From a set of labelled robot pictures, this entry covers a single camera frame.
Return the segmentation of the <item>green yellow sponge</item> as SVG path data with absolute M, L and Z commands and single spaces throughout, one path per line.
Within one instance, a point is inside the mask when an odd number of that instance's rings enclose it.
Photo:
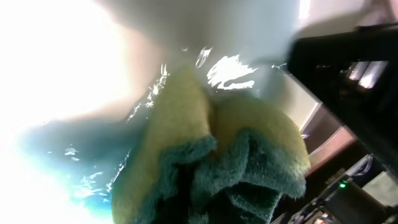
M 114 223 L 269 223 L 305 195 L 296 124 L 247 93 L 211 99 L 192 67 L 171 73 L 111 193 Z

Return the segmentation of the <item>white plate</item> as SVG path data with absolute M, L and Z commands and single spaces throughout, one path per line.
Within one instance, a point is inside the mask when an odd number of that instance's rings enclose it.
M 301 133 L 313 103 L 282 68 L 299 5 L 2 1 L 1 222 L 114 223 L 116 177 L 182 67 L 211 99 L 255 96 Z

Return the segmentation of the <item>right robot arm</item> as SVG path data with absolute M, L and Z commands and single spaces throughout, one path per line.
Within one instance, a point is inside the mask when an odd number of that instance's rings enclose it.
M 311 152 L 304 198 L 281 201 L 274 223 L 396 223 L 397 205 L 364 186 L 397 180 L 397 24 L 298 39 L 282 68 L 340 127 Z

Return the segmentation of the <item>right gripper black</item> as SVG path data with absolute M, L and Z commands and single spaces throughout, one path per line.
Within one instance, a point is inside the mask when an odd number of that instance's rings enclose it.
M 304 37 L 287 70 L 397 173 L 397 27 Z

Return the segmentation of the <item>brown serving tray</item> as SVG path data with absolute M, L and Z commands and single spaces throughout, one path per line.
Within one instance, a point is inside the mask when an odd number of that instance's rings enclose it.
M 326 164 L 350 144 L 356 136 L 323 104 L 318 104 L 302 129 L 311 167 L 311 174 Z

